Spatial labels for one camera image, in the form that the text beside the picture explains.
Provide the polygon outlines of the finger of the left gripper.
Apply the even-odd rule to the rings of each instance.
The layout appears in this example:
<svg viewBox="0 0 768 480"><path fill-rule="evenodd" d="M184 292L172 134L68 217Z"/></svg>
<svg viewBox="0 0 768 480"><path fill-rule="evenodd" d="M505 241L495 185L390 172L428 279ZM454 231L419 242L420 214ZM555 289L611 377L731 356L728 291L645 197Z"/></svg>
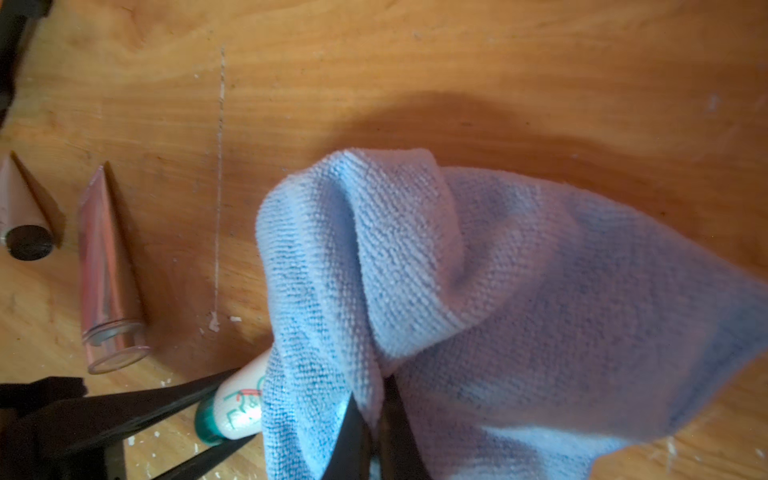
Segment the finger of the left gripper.
<svg viewBox="0 0 768 480"><path fill-rule="evenodd" d="M254 435L238 440L227 440L167 470L154 480L197 480L240 450L255 438Z"/></svg>
<svg viewBox="0 0 768 480"><path fill-rule="evenodd" d="M215 392L233 369L151 390L58 400L23 420L34 456L69 456L113 445Z"/></svg>

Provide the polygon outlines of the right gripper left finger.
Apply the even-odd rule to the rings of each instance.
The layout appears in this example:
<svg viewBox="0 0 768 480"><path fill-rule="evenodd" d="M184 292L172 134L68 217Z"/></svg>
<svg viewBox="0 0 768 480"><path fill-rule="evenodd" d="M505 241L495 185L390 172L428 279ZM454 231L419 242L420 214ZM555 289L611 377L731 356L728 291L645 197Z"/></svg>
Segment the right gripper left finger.
<svg viewBox="0 0 768 480"><path fill-rule="evenodd" d="M351 396L322 480L368 480L371 458L371 434Z"/></svg>

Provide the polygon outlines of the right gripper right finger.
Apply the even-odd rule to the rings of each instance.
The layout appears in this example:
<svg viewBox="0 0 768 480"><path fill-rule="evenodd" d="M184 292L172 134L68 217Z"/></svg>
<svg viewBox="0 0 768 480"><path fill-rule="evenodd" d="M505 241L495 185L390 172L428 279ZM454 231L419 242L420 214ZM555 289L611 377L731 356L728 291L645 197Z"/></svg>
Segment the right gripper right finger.
<svg viewBox="0 0 768 480"><path fill-rule="evenodd" d="M384 381L377 458L382 479L429 480L394 376Z"/></svg>

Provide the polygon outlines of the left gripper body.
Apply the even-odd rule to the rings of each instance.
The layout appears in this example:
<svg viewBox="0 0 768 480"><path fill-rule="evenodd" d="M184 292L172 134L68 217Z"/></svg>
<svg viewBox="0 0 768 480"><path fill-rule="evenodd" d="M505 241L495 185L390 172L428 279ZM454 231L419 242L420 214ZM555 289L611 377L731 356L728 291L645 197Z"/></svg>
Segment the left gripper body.
<svg viewBox="0 0 768 480"><path fill-rule="evenodd" d="M124 479L121 440L81 378L47 377L1 386L3 479Z"/></svg>

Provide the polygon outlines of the green cap toothpaste tube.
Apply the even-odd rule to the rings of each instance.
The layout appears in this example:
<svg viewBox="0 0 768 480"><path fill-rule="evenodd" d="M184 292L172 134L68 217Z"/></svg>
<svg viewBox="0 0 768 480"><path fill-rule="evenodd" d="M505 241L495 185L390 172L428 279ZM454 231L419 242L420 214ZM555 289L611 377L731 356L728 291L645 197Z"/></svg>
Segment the green cap toothpaste tube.
<svg viewBox="0 0 768 480"><path fill-rule="evenodd" d="M226 379L197 406L198 438L208 446L262 432L263 384L271 348Z"/></svg>

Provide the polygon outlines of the pink translucent tube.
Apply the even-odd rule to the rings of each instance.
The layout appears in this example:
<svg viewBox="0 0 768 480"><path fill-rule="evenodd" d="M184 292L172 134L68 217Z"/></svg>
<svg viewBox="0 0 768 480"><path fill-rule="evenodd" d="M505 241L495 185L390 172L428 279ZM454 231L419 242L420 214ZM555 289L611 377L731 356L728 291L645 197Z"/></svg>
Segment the pink translucent tube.
<svg viewBox="0 0 768 480"><path fill-rule="evenodd" d="M85 189L77 220L82 344L88 372L99 375L150 352L143 305L104 167Z"/></svg>

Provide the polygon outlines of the blue microfiber cloth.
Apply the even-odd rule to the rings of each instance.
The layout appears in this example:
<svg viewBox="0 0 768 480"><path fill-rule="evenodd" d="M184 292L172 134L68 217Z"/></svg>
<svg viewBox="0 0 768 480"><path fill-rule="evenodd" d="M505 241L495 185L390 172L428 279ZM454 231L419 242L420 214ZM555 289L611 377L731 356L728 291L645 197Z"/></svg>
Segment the blue microfiber cloth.
<svg viewBox="0 0 768 480"><path fill-rule="evenodd" d="M584 479L674 433L767 347L767 286L626 205L335 152L255 227L274 344L272 479L318 479L346 406L376 425L393 377L436 479Z"/></svg>

